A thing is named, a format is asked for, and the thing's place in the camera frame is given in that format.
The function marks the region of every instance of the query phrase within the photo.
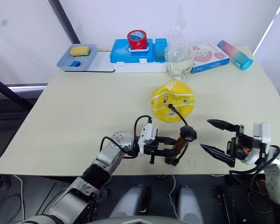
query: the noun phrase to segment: red tape roll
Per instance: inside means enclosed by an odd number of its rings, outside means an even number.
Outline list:
[[[143,30],[133,30],[127,35],[130,47],[134,50],[145,49],[147,47],[147,37]]]

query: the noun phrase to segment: yellow bag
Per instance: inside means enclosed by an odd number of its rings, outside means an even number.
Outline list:
[[[193,91],[184,82],[170,80],[164,86],[156,89],[151,96],[151,108],[154,115],[162,121],[177,122],[180,117],[174,113],[169,104],[185,118],[193,110],[195,97]]]

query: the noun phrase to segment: yellow sponge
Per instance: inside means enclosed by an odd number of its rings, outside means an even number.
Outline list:
[[[70,54],[73,56],[89,55],[89,52],[90,52],[89,46],[72,47],[70,49]]]

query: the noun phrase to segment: blue tray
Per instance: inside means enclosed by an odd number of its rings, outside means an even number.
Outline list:
[[[78,46],[89,46],[90,47],[89,55],[72,56],[70,54],[71,48],[78,47]],[[97,52],[97,46],[95,44],[73,44],[60,58],[59,62],[57,63],[57,67],[63,71],[85,71],[89,68],[89,65],[91,64],[96,52]],[[80,66],[70,67],[73,61],[79,61],[81,63]]]

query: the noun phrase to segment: white wall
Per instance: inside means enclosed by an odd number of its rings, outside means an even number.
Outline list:
[[[280,94],[280,12],[255,57]]]
[[[82,42],[111,48],[134,29],[148,37],[167,37],[182,5],[190,43],[220,40],[248,45],[253,52],[280,0],[60,0]]]
[[[0,0],[0,81],[48,83],[71,45],[46,0]]]

